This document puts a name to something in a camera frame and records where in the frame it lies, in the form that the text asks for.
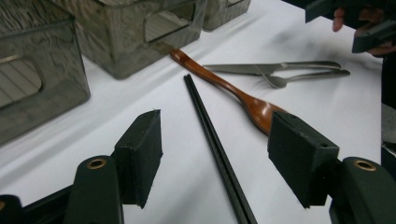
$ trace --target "white table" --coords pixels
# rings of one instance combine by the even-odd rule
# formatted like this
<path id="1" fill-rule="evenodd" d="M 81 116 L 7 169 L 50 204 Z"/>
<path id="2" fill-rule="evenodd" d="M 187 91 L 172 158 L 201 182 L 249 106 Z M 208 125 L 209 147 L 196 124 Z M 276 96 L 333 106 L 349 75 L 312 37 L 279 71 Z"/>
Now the white table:
<path id="1" fill-rule="evenodd" d="M 353 33 L 345 27 L 335 34 L 323 18 L 305 24 L 303 10 L 281 1 L 253 0 L 246 14 L 202 32 L 182 50 L 201 64 L 340 63 L 349 77 L 296 81 L 279 90 L 262 77 L 220 76 L 303 119 L 341 148 L 340 160 L 379 162 L 381 61 L 352 54 Z M 18 195 L 27 205 L 71 185 L 80 162 L 109 155 L 138 115 L 161 109 L 161 165 L 146 207 L 124 206 L 125 223 L 236 223 L 183 80 L 188 71 L 165 57 L 119 81 L 84 63 L 92 98 L 1 146 L 0 194 Z M 268 137 L 236 98 L 192 78 L 258 222 L 331 223 L 331 198 L 324 207 L 302 208 L 268 159 Z"/>

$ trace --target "black chopstick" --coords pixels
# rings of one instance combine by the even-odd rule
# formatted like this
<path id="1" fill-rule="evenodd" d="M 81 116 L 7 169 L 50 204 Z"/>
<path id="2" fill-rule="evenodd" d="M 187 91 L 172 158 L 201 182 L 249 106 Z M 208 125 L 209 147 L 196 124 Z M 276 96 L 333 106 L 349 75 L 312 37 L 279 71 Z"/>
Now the black chopstick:
<path id="1" fill-rule="evenodd" d="M 222 147 L 218 135 L 216 134 L 215 128 L 210 121 L 209 115 L 206 112 L 204 103 L 196 89 L 191 75 L 184 76 L 184 80 L 189 89 L 191 99 L 194 103 L 195 109 L 198 113 L 198 117 L 205 131 L 206 139 L 210 145 L 213 153 L 213 157 L 216 160 L 216 165 L 218 166 L 221 179 L 223 181 L 224 187 L 227 190 L 228 197 L 233 206 L 233 211 L 238 219 L 239 223 L 257 223 L 256 218 L 251 211 L 248 204 L 248 200 L 245 197 L 244 191 L 242 191 L 239 185 L 238 179 L 233 172 L 233 167 L 231 166 L 227 155 Z"/>

